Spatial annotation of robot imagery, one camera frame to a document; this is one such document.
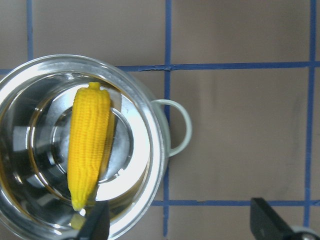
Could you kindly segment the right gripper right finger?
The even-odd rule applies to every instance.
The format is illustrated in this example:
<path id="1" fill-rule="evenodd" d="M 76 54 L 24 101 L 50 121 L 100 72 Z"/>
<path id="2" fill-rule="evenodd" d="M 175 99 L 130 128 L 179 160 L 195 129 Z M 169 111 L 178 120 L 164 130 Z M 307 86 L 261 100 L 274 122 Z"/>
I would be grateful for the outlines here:
<path id="1" fill-rule="evenodd" d="M 302 226 L 289 226 L 261 197 L 250 200 L 250 231 L 256 240 L 318 240 L 320 235 Z"/>

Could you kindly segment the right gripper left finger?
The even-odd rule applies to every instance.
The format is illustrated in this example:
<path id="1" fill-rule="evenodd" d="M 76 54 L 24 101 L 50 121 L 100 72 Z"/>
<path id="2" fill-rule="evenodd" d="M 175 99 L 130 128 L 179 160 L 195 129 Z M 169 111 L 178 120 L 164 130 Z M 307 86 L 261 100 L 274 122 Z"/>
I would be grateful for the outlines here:
<path id="1" fill-rule="evenodd" d="M 65 236 L 63 240 L 107 240 L 110 234 L 109 201 L 97 201 L 87 217 L 75 213 L 70 226 L 77 234 Z"/>

